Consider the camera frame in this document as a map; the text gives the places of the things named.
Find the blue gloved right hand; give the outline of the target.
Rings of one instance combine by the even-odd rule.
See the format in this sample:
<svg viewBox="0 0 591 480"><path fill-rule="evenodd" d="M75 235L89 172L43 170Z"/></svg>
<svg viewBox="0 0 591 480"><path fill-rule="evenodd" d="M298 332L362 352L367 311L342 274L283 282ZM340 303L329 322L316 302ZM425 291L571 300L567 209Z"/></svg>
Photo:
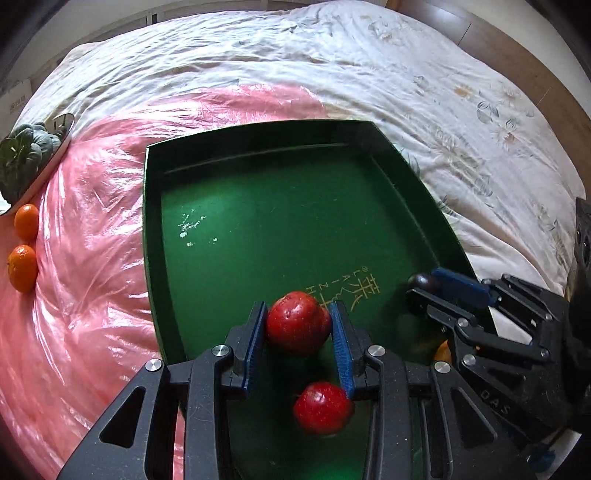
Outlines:
<svg viewBox="0 0 591 480"><path fill-rule="evenodd" d="M536 473L541 474L547 472L554 461L556 460L556 453L546 444L538 444L532 450L527 462L530 468Z"/></svg>

